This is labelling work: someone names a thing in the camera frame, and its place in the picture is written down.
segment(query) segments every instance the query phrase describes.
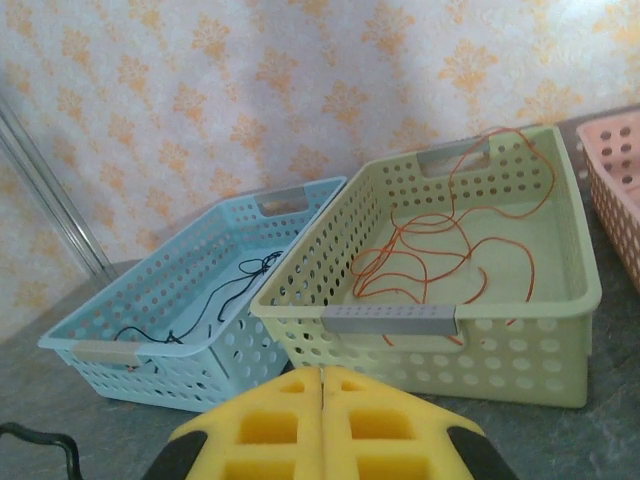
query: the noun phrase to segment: black cable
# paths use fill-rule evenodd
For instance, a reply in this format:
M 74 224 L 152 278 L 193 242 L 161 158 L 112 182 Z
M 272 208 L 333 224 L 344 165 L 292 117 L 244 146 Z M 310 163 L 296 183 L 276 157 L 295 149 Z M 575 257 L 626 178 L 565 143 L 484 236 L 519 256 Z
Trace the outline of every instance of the black cable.
M 31 430 L 18 423 L 8 422 L 0 425 L 0 437 L 10 433 L 14 437 L 36 445 L 54 445 L 61 447 L 67 457 L 67 478 L 69 480 L 83 480 L 80 472 L 80 455 L 75 440 L 64 433 L 44 433 Z
M 204 317 L 205 312 L 207 311 L 207 308 L 209 307 L 209 304 L 211 303 L 211 300 L 213 299 L 213 296 L 219 292 L 220 290 L 222 290 L 224 287 L 231 285 L 233 283 L 236 282 L 240 282 L 242 280 L 247 280 L 247 279 L 251 279 L 249 280 L 249 283 L 237 294 L 233 295 L 232 297 L 228 298 L 227 300 L 225 300 L 225 302 L 222 304 L 222 307 L 220 308 L 220 311 L 218 312 L 218 322 L 223 323 L 224 319 L 222 318 L 222 314 L 224 313 L 225 309 L 227 308 L 227 306 L 233 302 L 234 300 L 240 298 L 242 295 L 244 295 L 245 293 L 247 293 L 247 291 L 249 291 L 249 289 L 251 288 L 251 286 L 253 285 L 253 283 L 261 276 L 264 275 L 265 273 L 267 273 L 267 271 L 273 266 L 274 262 L 278 259 L 278 257 L 280 257 L 280 255 L 282 255 L 282 251 L 277 251 L 277 252 L 273 252 L 270 253 L 269 255 L 267 255 L 264 258 L 251 258 L 249 260 L 244 260 L 242 262 L 240 262 L 238 264 L 238 270 L 240 270 L 241 273 L 244 273 L 245 275 L 242 277 L 238 277 L 235 278 L 233 280 L 229 280 L 228 282 L 223 283 L 222 285 L 220 285 L 219 287 L 215 288 L 210 294 L 209 294 L 209 298 L 207 299 L 204 308 L 202 309 L 202 311 L 200 312 L 200 315 L 198 316 L 198 318 L 196 319 L 196 321 L 193 323 L 193 325 L 189 328 L 189 330 L 187 330 L 185 333 L 183 333 L 182 335 L 176 337 L 173 334 L 173 330 L 169 330 L 169 334 L 167 335 L 167 338 L 164 340 L 160 340 L 157 338 L 153 338 L 150 335 L 146 334 L 145 332 L 143 332 L 142 330 L 140 330 L 138 327 L 135 327 L 133 325 L 131 326 L 127 326 L 127 327 L 123 327 L 121 328 L 114 336 L 113 340 L 116 341 L 118 340 L 118 338 L 120 337 L 120 335 L 122 335 L 124 332 L 128 331 L 128 330 L 134 330 L 136 332 L 138 332 L 140 335 L 142 335 L 143 337 L 145 337 L 147 340 L 154 342 L 154 343 L 178 343 L 178 344 L 182 344 L 182 339 L 184 337 L 186 337 L 187 335 L 189 335 L 191 332 L 193 332 L 196 327 L 200 324 L 200 321 L 202 320 L 202 317 Z M 251 270 L 246 270 L 245 268 L 243 268 L 245 265 L 251 263 L 251 262 L 260 262 L 260 266 L 258 268 L 256 268 L 255 270 L 251 271 Z M 209 337 L 211 337 L 212 334 L 212 328 L 211 325 L 209 325 Z

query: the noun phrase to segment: floral wallpaper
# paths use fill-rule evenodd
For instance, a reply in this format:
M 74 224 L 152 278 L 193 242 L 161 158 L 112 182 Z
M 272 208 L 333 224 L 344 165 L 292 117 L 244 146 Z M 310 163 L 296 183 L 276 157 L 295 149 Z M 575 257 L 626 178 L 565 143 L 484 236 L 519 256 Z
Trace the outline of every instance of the floral wallpaper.
M 0 150 L 0 344 L 86 280 Z
M 638 102 L 639 18 L 640 0 L 5 0 L 0 93 L 117 262 L 221 197 Z

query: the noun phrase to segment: table surface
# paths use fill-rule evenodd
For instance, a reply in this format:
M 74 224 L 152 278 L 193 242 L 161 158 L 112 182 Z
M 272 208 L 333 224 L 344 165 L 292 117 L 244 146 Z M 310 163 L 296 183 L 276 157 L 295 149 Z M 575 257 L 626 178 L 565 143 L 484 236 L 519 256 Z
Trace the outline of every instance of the table surface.
M 580 171 L 582 159 L 573 137 L 577 121 L 561 130 Z M 640 478 L 640 295 L 602 230 L 583 180 L 603 290 L 593 319 L 587 406 L 567 410 L 424 397 L 478 423 L 520 480 Z M 70 295 L 0 347 L 0 421 L 73 436 L 87 480 L 137 480 L 170 433 L 194 414 L 102 398 L 54 352 L 36 347 L 40 335 L 81 304 L 92 288 Z M 4 436 L 0 455 L 2 480 L 66 478 L 58 448 Z

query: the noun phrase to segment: orange cable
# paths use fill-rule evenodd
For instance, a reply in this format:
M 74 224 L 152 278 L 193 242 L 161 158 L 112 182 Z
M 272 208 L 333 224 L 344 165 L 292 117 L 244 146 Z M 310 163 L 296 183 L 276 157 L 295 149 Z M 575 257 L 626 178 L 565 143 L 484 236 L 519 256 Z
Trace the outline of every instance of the orange cable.
M 535 154 L 537 157 L 539 157 L 540 159 L 543 160 L 543 162 L 547 165 L 547 167 L 549 168 L 549 171 L 551 173 L 551 185 L 549 186 L 549 189 L 547 190 L 547 192 L 545 193 L 544 197 L 542 198 L 542 200 L 531 210 L 529 210 L 528 212 L 522 213 L 522 214 L 510 214 L 505 212 L 504 210 L 497 208 L 497 207 L 493 207 L 493 206 L 480 206 L 480 207 L 472 207 L 470 209 L 468 209 L 466 212 L 464 212 L 458 219 L 455 219 L 455 214 L 456 214 L 456 196 L 453 193 L 453 186 L 454 186 L 454 182 L 453 182 L 453 176 L 456 173 L 456 171 L 460 168 L 460 166 L 462 165 L 462 163 L 464 162 L 464 160 L 466 159 L 466 157 L 472 153 L 475 149 L 477 149 L 480 145 L 482 145 L 483 143 L 485 143 L 485 141 L 496 134 L 499 133 L 504 133 L 504 132 L 515 132 L 517 133 L 525 142 L 525 144 L 527 145 L 528 149 L 530 150 L 531 153 Z M 393 218 L 393 209 L 391 211 L 391 223 L 394 227 L 394 231 L 391 234 L 391 237 L 389 239 L 389 241 L 387 242 L 387 244 L 382 247 L 382 248 L 372 248 L 372 249 L 368 249 L 368 250 L 364 250 L 362 252 L 360 252 L 358 255 L 356 255 L 350 265 L 350 270 L 351 273 L 356 276 L 356 281 L 354 282 L 353 285 L 353 295 L 356 297 L 369 297 L 369 296 L 373 296 L 373 295 L 377 295 L 380 293 L 384 293 L 384 292 L 396 292 L 396 293 L 404 293 L 407 296 L 409 296 L 414 302 L 416 303 L 422 303 L 425 304 L 426 303 L 426 297 L 427 297 L 427 285 L 429 283 L 433 283 L 436 282 L 438 280 L 441 280 L 443 278 L 448 277 L 449 275 L 452 275 L 453 273 L 455 273 L 465 262 L 467 262 L 468 260 L 471 259 L 474 251 L 481 246 L 482 244 L 488 242 L 488 241 L 500 241 L 500 242 L 505 242 L 508 244 L 511 244 L 513 246 L 517 246 L 519 248 L 521 248 L 522 250 L 524 250 L 524 252 L 527 255 L 527 258 L 529 260 L 529 265 L 530 265 L 530 270 L 531 270 L 531 277 L 530 277 L 530 284 L 529 284 L 529 289 L 527 291 L 527 296 L 525 299 L 525 302 L 529 302 L 532 295 L 533 295 L 533 290 L 534 290 L 534 285 L 535 285 L 535 261 L 533 258 L 533 255 L 531 253 L 531 251 L 522 243 L 520 242 L 516 242 L 514 240 L 509 240 L 507 238 L 503 238 L 503 237 L 496 237 L 496 236 L 492 236 L 492 237 L 487 237 L 484 238 L 482 240 L 480 240 L 479 242 L 477 242 L 474 246 L 471 246 L 471 243 L 464 231 L 464 229 L 462 228 L 462 226 L 460 225 L 460 221 L 462 219 L 464 219 L 469 213 L 474 212 L 474 211 L 478 211 L 478 210 L 493 210 L 496 213 L 500 214 L 501 216 L 508 218 L 508 219 L 523 219 L 526 218 L 530 215 L 532 215 L 533 213 L 535 213 L 536 211 L 538 211 L 542 205 L 544 205 L 544 203 L 550 198 L 551 193 L 553 191 L 553 188 L 555 186 L 556 183 L 556 173 L 555 170 L 553 169 L 553 165 L 551 164 L 551 162 L 544 156 L 542 155 L 535 147 L 534 145 L 531 143 L 531 141 L 519 130 L 519 129 L 514 129 L 514 128 L 508 128 L 508 127 L 501 127 L 499 129 L 497 129 L 496 131 L 484 135 L 482 136 L 477 142 L 475 142 L 469 150 L 467 150 L 462 157 L 460 158 L 460 160 L 458 161 L 458 163 L 456 164 L 456 166 L 453 168 L 453 170 L 449 173 L 449 178 L 448 178 L 448 182 L 447 182 L 447 186 L 449 188 L 449 195 L 451 198 L 451 215 L 445 215 L 442 213 L 426 213 L 426 214 L 422 214 L 422 215 L 418 215 L 416 217 L 413 217 L 411 220 L 409 220 L 407 223 L 405 223 L 404 225 L 398 225 L 394 218 Z M 439 222 L 435 222 L 435 223 L 429 223 L 429 222 L 422 222 L 419 220 L 425 219 L 425 218 L 430 218 L 430 217 L 441 217 L 444 218 L 444 220 L 441 220 Z M 422 226 L 422 227 L 434 227 L 434 226 L 439 226 L 439 225 L 443 225 L 447 222 L 450 222 L 451 225 L 449 225 L 446 228 L 442 228 L 439 230 L 430 230 L 430 231 L 422 231 L 422 230 L 410 230 L 408 227 L 409 226 Z M 460 234 L 462 235 L 465 244 L 467 246 L 467 253 L 466 254 L 462 254 L 462 253 L 458 253 L 458 252 L 453 252 L 453 251 L 438 251 L 438 250 L 427 250 L 427 249 L 422 249 L 422 248 L 417 248 L 414 247 L 412 245 L 410 245 L 406 239 L 404 238 L 403 234 L 406 233 L 412 233 L 412 234 L 420 234 L 420 235 L 429 235 L 429 234 L 436 234 L 436 233 L 444 233 L 446 231 L 451 230 L 452 228 L 457 228 L 460 231 Z M 426 263 L 422 260 L 422 258 L 420 258 L 418 255 L 415 255 L 411 252 L 406 252 L 406 251 L 398 251 L 396 250 L 397 244 L 398 242 L 402 243 L 406 248 L 408 248 L 409 250 L 418 252 L 418 253 L 422 253 L 422 254 L 429 254 L 429 255 L 446 255 L 446 256 L 455 256 L 455 257 L 459 257 L 461 258 L 461 261 L 451 270 L 440 274 L 436 277 L 433 278 L 429 278 L 428 276 L 428 268 Z M 368 255 L 370 253 L 373 252 L 377 252 L 378 255 L 372 260 L 370 261 L 360 272 L 355 272 L 354 271 L 354 265 L 355 263 L 361 259 L 362 257 L 364 257 L 365 255 Z M 420 263 L 420 265 L 422 266 L 422 270 L 424 273 L 424 279 L 420 279 L 402 272 L 386 272 L 386 273 L 382 273 L 379 274 L 377 276 L 373 276 L 375 275 L 387 262 L 387 260 L 395 254 L 401 254 L 401 255 L 409 255 L 411 257 L 413 257 L 414 259 L 418 260 L 418 262 Z M 482 294 L 486 291 L 487 285 L 488 285 L 488 275 L 487 272 L 481 268 L 478 267 L 480 273 L 482 274 L 483 277 L 483 282 L 482 282 L 482 286 L 480 287 L 480 290 L 474 295 L 472 296 L 470 299 L 466 300 L 465 302 L 463 302 L 463 304 L 469 304 L 472 303 L 474 301 L 476 301 L 478 298 L 480 298 L 482 296 Z M 415 295 L 413 295 L 411 292 L 407 291 L 404 288 L 400 288 L 400 287 L 391 287 L 391 288 L 383 288 L 383 289 L 379 289 L 379 290 L 375 290 L 375 291 L 370 291 L 370 292 L 366 292 L 365 290 L 375 281 L 379 280 L 380 278 L 386 277 L 386 276 L 398 276 L 401 278 L 407 278 L 410 279 L 412 281 L 415 282 L 419 282 L 423 284 L 423 292 L 422 292 L 422 298 L 418 299 Z M 510 320 L 509 322 L 507 322 L 507 325 L 510 325 L 511 323 L 513 323 L 515 321 L 515 319 Z M 383 335 L 384 340 L 387 342 L 387 344 L 389 344 L 390 346 L 393 346 L 393 343 L 389 340 L 389 338 L 386 335 Z M 447 337 L 449 340 L 451 340 L 452 342 L 458 344 L 458 345 L 463 345 L 462 342 L 460 342 L 460 340 L 458 340 L 455 337 L 449 336 Z

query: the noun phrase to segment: basket handle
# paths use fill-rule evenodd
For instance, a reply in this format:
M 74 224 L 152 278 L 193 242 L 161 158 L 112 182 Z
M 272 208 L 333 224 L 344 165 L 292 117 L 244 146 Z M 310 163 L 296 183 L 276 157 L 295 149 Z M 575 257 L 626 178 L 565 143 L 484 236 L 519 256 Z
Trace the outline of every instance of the basket handle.
M 142 361 L 138 358 L 139 342 L 105 342 L 102 340 L 81 340 L 71 352 L 82 362 L 110 363 L 139 367 Z
M 457 335 L 455 305 L 329 305 L 322 312 L 331 333 Z
M 451 173 L 451 170 L 455 165 L 453 162 L 446 162 L 446 164 L 440 168 L 441 171 L 439 171 L 438 173 L 431 173 L 429 171 L 429 167 L 433 166 L 432 164 L 434 163 L 442 163 L 442 161 L 445 160 L 460 159 L 463 155 L 469 152 L 469 149 L 478 142 L 478 139 L 478 137 L 475 137 L 466 140 L 458 140 L 455 142 L 438 145 L 437 147 L 431 148 L 429 150 L 416 152 L 416 159 L 418 161 L 418 165 L 420 165 L 421 167 L 423 175 L 427 177 L 436 177 Z M 481 145 L 477 146 L 477 148 L 473 151 L 473 155 L 483 157 L 489 155 L 489 151 L 489 140 L 486 140 Z M 472 161 L 475 157 L 470 156 L 468 158 Z M 465 165 L 464 171 L 469 172 L 473 170 L 482 170 L 483 168 L 485 167 Z
M 265 217 L 309 210 L 309 199 L 304 187 L 285 188 L 257 194 L 254 196 L 254 201 L 260 213 Z

